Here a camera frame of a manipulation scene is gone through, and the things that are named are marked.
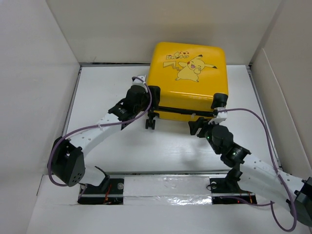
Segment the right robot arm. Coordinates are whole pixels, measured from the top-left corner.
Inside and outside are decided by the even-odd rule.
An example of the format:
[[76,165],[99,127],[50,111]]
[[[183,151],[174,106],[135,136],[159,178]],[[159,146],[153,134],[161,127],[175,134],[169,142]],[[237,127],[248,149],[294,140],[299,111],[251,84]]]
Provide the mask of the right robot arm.
[[190,121],[190,134],[206,138],[213,151],[231,170],[225,186],[231,192],[238,189],[260,195],[289,211],[297,221],[312,225],[312,179],[304,180],[281,170],[275,170],[249,150],[234,142],[227,127],[209,124],[200,117]]

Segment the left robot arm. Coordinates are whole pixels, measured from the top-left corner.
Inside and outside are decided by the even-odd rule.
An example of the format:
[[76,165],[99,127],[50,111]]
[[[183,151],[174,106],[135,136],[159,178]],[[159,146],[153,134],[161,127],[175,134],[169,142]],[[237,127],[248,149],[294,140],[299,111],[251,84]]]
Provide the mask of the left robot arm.
[[57,138],[47,165],[50,181],[60,187],[91,185],[97,193],[106,192],[109,176],[98,166],[86,166],[84,159],[105,139],[122,131],[159,102],[158,86],[132,85],[126,97],[109,109],[97,124]]

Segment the yellow hard-shell suitcase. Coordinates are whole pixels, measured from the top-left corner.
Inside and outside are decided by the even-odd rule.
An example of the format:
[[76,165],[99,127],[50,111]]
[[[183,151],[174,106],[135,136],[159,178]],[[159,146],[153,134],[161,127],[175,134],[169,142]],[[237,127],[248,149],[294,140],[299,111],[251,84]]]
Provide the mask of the yellow hard-shell suitcase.
[[155,118],[197,121],[214,118],[229,97],[225,52],[219,47],[160,42],[147,76],[153,106],[145,128],[155,128]]

